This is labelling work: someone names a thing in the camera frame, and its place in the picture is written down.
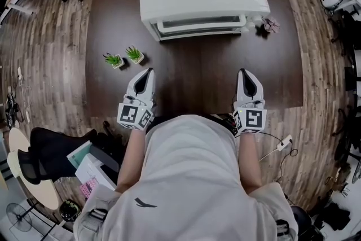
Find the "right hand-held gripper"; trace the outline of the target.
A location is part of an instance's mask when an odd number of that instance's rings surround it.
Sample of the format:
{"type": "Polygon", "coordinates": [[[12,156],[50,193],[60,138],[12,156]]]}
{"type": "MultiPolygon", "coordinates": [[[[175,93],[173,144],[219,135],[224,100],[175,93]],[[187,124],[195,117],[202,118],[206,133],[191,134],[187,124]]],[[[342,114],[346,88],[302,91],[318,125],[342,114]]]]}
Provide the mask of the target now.
{"type": "Polygon", "coordinates": [[[258,78],[246,69],[237,74],[236,101],[233,117],[237,133],[259,133],[265,128],[267,109],[263,99],[263,86],[258,78]]]}

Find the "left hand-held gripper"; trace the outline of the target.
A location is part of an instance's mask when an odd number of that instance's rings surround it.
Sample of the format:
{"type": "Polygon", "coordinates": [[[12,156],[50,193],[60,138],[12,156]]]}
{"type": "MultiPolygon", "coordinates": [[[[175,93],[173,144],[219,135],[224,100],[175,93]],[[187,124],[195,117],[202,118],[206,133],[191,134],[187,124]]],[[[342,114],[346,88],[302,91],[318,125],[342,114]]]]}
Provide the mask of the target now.
{"type": "Polygon", "coordinates": [[[153,68],[139,72],[128,83],[123,102],[118,105],[117,122],[127,129],[144,131],[153,122],[153,96],[155,93],[155,71],[153,68]],[[137,96],[142,95],[145,102],[137,96]]]}

